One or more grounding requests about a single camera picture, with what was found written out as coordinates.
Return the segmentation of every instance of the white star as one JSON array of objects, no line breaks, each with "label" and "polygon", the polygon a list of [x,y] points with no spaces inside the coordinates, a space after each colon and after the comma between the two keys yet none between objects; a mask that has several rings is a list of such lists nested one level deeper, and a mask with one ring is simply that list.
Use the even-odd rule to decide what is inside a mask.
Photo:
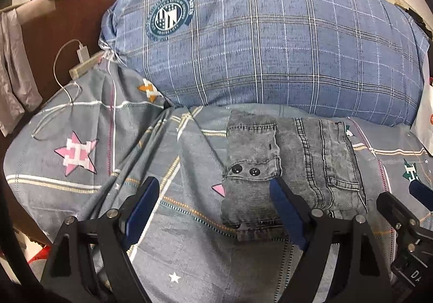
[{"label": "white star", "polygon": [[179,283],[180,276],[177,276],[176,272],[173,271],[173,275],[170,275],[170,274],[168,274],[168,275],[171,278],[170,282],[176,282],[177,284]]}]

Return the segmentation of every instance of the metal button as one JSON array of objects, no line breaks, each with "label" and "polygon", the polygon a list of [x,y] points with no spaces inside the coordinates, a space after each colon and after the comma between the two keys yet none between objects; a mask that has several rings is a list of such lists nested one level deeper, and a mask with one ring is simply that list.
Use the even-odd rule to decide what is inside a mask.
[{"label": "metal button", "polygon": [[251,176],[258,176],[258,175],[260,175],[260,170],[256,167],[253,167],[252,169],[250,169],[250,175]]},{"label": "metal button", "polygon": [[233,173],[240,173],[241,171],[242,171],[242,166],[240,166],[239,164],[234,165],[234,166],[232,167],[232,172],[233,172]]},{"label": "metal button", "polygon": [[323,216],[323,211],[318,208],[314,208],[311,210],[311,215],[315,216],[316,218],[321,218]]},{"label": "metal button", "polygon": [[107,211],[107,217],[109,217],[110,219],[115,218],[116,216],[118,216],[119,212],[117,209],[110,209],[109,211]]},{"label": "metal button", "polygon": [[363,217],[362,215],[355,216],[355,220],[356,220],[356,222],[358,222],[360,224],[365,223],[365,217]]},{"label": "metal button", "polygon": [[64,223],[67,225],[70,225],[71,223],[73,223],[75,221],[75,217],[74,216],[68,216],[65,220]]}]

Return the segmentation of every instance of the blue plaid pillowcase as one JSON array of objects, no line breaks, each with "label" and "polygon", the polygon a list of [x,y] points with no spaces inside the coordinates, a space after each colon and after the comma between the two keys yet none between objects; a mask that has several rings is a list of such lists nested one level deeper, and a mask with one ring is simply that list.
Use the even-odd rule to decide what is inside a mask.
[{"label": "blue plaid pillowcase", "polygon": [[100,45],[177,106],[282,104],[411,124],[426,35],[385,0],[117,0]]}]

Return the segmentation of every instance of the blue gripper pad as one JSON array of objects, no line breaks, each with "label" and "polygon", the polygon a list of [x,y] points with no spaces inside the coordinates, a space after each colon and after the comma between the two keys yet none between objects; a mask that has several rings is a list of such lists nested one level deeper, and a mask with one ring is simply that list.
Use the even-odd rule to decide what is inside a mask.
[{"label": "blue gripper pad", "polygon": [[287,199],[277,180],[271,180],[269,193],[290,240],[304,251],[307,249],[307,240],[304,238],[303,222],[293,204]]},{"label": "blue gripper pad", "polygon": [[418,199],[428,210],[433,211],[433,190],[418,180],[409,185],[409,193]]},{"label": "blue gripper pad", "polygon": [[125,224],[125,237],[122,240],[122,247],[128,250],[136,244],[149,220],[150,214],[159,197],[159,182],[153,178],[143,196],[137,202],[131,215]]}]

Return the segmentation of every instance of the bolt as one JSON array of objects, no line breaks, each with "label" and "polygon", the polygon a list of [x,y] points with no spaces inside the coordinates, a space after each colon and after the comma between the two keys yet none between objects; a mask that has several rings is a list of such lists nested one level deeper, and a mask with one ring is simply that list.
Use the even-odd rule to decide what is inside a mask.
[{"label": "bolt", "polygon": [[109,217],[110,219],[115,218],[116,216],[118,216],[119,211],[117,209],[110,209],[109,211],[107,211],[107,217]]},{"label": "bolt", "polygon": [[311,210],[311,215],[316,218],[321,218],[323,216],[323,211],[318,208],[314,208],[313,210]]},{"label": "bolt", "polygon": [[360,224],[365,223],[365,217],[363,217],[362,215],[357,215],[357,216],[355,216],[355,220],[356,220],[357,222],[359,222]]},{"label": "bolt", "polygon": [[68,216],[65,220],[64,223],[66,225],[70,225],[71,223],[73,223],[75,221],[75,217],[74,216]]}]

